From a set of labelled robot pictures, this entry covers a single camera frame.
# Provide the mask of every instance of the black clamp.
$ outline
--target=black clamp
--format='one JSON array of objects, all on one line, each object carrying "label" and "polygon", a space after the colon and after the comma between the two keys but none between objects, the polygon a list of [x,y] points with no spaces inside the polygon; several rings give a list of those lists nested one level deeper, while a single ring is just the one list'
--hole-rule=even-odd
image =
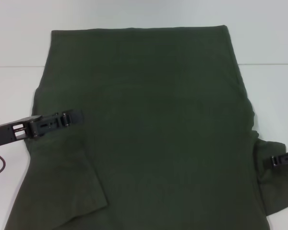
[{"label": "black clamp", "polygon": [[0,146],[18,140],[38,138],[45,133],[83,122],[80,110],[68,110],[49,116],[31,116],[0,125]]},{"label": "black clamp", "polygon": [[280,156],[271,157],[272,168],[279,167],[281,165],[288,165],[288,153]]}]

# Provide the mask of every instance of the t-shirt sleeve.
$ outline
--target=t-shirt sleeve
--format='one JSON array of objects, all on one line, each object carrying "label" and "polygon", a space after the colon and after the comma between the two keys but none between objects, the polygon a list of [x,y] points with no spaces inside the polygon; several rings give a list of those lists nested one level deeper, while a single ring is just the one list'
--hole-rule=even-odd
[{"label": "t-shirt sleeve", "polygon": [[26,144],[30,166],[5,230],[51,230],[108,205],[80,125]]},{"label": "t-shirt sleeve", "polygon": [[271,156],[286,153],[282,143],[257,139],[254,146],[254,160],[258,185],[267,216],[288,207],[288,165],[267,168],[264,162]]}]

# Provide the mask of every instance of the white surface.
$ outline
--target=white surface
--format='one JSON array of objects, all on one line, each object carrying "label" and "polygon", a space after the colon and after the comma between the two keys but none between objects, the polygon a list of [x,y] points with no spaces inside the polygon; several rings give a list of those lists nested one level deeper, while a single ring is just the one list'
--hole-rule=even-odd
[{"label": "white surface", "polygon": [[[228,26],[240,64],[288,63],[288,0],[0,0],[0,124],[30,115],[43,72],[32,66],[44,66],[51,30],[220,24]],[[288,148],[288,65],[240,69],[261,138]],[[2,230],[29,157],[23,142],[0,147],[0,155],[7,162],[0,174]],[[271,230],[288,230],[288,208],[268,219]]]},{"label": "white surface", "polygon": [[0,66],[43,66],[56,29],[222,24],[239,63],[288,63],[288,0],[0,0]]},{"label": "white surface", "polygon": [[[0,68],[0,124],[31,114],[33,95],[44,68]],[[0,174],[0,230],[4,228],[29,165],[23,141],[0,146],[6,168]]]}]

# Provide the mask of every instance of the green t-shirt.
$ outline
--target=green t-shirt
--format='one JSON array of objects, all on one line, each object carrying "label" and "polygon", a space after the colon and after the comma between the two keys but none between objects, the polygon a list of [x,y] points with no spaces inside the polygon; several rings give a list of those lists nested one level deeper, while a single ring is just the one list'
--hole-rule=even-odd
[{"label": "green t-shirt", "polygon": [[68,109],[26,142],[6,230],[268,230],[288,206],[225,26],[53,31],[33,114]]}]

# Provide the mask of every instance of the olive green fabric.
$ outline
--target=olive green fabric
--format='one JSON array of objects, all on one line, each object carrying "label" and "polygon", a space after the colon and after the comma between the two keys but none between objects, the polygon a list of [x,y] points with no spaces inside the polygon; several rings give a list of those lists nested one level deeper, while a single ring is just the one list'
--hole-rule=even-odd
[{"label": "olive green fabric", "polygon": [[268,230],[288,206],[225,26],[53,31],[33,114],[73,108],[26,142],[6,230]]}]

